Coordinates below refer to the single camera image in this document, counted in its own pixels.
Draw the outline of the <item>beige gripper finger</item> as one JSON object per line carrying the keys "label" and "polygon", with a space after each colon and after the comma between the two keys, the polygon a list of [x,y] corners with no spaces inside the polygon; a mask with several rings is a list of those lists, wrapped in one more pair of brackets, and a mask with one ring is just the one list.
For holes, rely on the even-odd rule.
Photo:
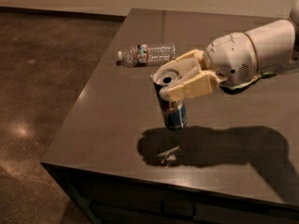
{"label": "beige gripper finger", "polygon": [[209,71],[202,71],[198,75],[180,80],[178,84],[161,88],[159,94],[163,100],[175,102],[212,93],[219,87],[217,77]]}
{"label": "beige gripper finger", "polygon": [[191,80],[206,76],[204,68],[204,52],[193,49],[162,65],[153,75],[154,80]]}

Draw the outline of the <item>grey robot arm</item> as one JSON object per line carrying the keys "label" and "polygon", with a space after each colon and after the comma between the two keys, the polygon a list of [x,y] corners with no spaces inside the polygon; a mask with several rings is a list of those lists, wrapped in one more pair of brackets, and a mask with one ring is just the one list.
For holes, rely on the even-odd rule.
{"label": "grey robot arm", "polygon": [[212,93],[218,87],[243,89],[265,75],[296,73],[298,6],[287,20],[271,22],[244,33],[231,33],[193,49],[159,69],[178,79],[160,89],[160,97],[173,102]]}

